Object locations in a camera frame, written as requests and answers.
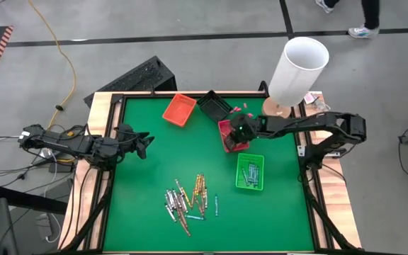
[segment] white cylinder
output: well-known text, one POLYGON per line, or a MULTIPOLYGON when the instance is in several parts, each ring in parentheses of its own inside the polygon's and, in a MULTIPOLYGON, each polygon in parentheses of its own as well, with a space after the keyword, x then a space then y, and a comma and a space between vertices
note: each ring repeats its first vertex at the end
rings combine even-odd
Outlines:
POLYGON ((296 106, 329 61, 329 51, 312 38, 294 38, 284 46, 268 85, 270 97, 281 106, 296 106))

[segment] red basket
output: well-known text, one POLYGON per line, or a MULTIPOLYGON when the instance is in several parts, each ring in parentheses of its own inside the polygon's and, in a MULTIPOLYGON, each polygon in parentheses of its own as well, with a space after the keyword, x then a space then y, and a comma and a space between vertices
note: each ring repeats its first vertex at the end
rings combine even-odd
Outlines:
MULTIPOLYGON (((225 148, 225 152, 230 152, 225 145, 225 139, 228 134, 231 133, 231 124, 230 120, 222 120, 218 122, 218 129, 220 130, 221 140, 223 141, 223 148, 225 148)), ((232 150, 233 152, 241 151, 243 149, 249 148, 249 142, 247 143, 239 143, 234 147, 232 150)))
POLYGON ((193 112, 195 104, 195 99, 178 93, 173 97, 166 111, 164 111, 163 119, 183 128, 193 112))

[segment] wooden table frame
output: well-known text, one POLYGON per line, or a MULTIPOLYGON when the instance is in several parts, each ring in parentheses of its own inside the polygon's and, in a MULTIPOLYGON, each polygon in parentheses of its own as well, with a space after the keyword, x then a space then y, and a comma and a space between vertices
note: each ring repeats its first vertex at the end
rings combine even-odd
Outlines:
MULTIPOLYGON (((208 91, 128 91, 128 92, 96 92, 94 94, 91 111, 89 113, 88 125, 89 131, 92 135, 102 135, 107 137, 115 137, 114 127, 118 125, 123 119, 125 110, 125 100, 127 98, 151 98, 162 97, 172 98, 174 94, 180 93, 187 96, 200 97, 208 91)), ((267 97, 264 87, 260 87, 259 91, 216 91, 221 96, 229 97, 267 97)), ((322 92, 315 92, 319 96, 319 100, 323 100, 322 92)), ((299 117, 301 115, 311 115, 317 111, 311 105, 301 105, 293 109, 293 115, 299 117)), ((307 142, 321 142, 329 136, 328 132, 316 131, 296 134, 296 143, 306 145, 307 142)), ((338 159, 324 159, 324 164, 330 166, 334 170, 342 174, 341 165, 338 159)), ((61 249, 68 245, 73 239, 75 232, 81 229, 81 226, 86 222, 91 211, 95 208, 98 200, 103 195, 103 192, 108 185, 108 180, 112 180, 109 172, 97 171, 91 169, 83 180, 86 172, 89 169, 89 164, 80 160, 75 173, 74 179, 74 195, 72 205, 72 195, 69 198, 69 205, 67 213, 64 218, 63 228, 59 245, 64 240, 61 249), (78 204, 81 202, 81 210, 78 214, 78 204)), ((312 192, 319 198, 319 202, 324 201, 324 209, 332 222, 338 227, 339 231, 347 238, 347 240, 356 247, 360 247, 360 241, 353 218, 349 195, 346 190, 346 184, 331 171, 327 171, 326 167, 320 171, 312 173, 307 171, 309 178, 313 176, 312 192)), ((326 228, 322 224, 319 216, 311 213, 313 209, 307 202, 308 215, 310 219, 310 227, 312 229, 312 241, 314 249, 318 248, 332 248, 333 239, 328 235, 326 228)), ((102 249, 103 240, 105 237, 106 221, 108 219, 109 206, 103 209, 97 220, 95 221, 92 230, 81 243, 80 249, 102 249)))

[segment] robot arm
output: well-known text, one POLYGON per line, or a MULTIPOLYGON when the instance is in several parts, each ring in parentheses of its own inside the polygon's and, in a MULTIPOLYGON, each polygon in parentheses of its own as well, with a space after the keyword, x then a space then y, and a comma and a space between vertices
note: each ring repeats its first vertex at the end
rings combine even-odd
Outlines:
POLYGON ((136 151, 141 159, 145 159, 146 148, 154 140, 154 137, 147 137, 148 132, 133 132, 126 124, 119 124, 116 128, 116 139, 101 135, 84 135, 85 128, 86 126, 83 126, 77 134, 67 136, 44 130, 41 125, 31 125, 23 128, 18 142, 25 151, 31 148, 49 148, 85 159, 97 169, 112 169, 127 152, 136 151))
POLYGON ((359 115, 350 113, 318 113, 302 118, 282 118, 260 115, 250 118, 240 113, 231 119, 232 131, 225 144, 231 151, 238 143, 255 138, 274 139, 288 133, 325 130, 332 135, 320 142, 306 146, 304 163, 321 168, 325 154, 333 152, 345 144, 357 145, 366 140, 366 121, 359 115))

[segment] pile of pens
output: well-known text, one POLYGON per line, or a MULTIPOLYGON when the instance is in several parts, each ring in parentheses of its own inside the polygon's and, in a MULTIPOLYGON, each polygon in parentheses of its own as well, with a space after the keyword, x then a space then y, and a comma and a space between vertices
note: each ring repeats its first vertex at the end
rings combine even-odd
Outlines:
POLYGON ((205 185, 205 177, 203 174, 198 174, 196 177, 195 188, 193 189, 193 196, 191 198, 191 208, 193 208, 195 201, 198 204, 199 213, 203 219, 205 219, 205 209, 207 209, 208 199, 207 186, 205 185))
POLYGON ((191 201, 188 199, 185 190, 179 184, 179 181, 177 179, 176 184, 178 193, 174 189, 166 190, 166 194, 164 195, 166 198, 165 208, 166 210, 168 210, 171 219, 174 222, 177 222, 178 220, 181 223, 183 230, 185 230, 185 233, 189 237, 191 237, 190 231, 188 230, 186 218, 191 218, 194 220, 205 220, 205 209, 207 209, 208 207, 207 186, 205 185, 205 178, 202 174, 198 174, 198 176, 196 177, 195 188, 193 189, 193 197, 191 198, 191 201), (198 209, 201 217, 186 215, 186 213, 188 213, 187 204, 190 210, 192 210, 195 203, 198 204, 198 209))

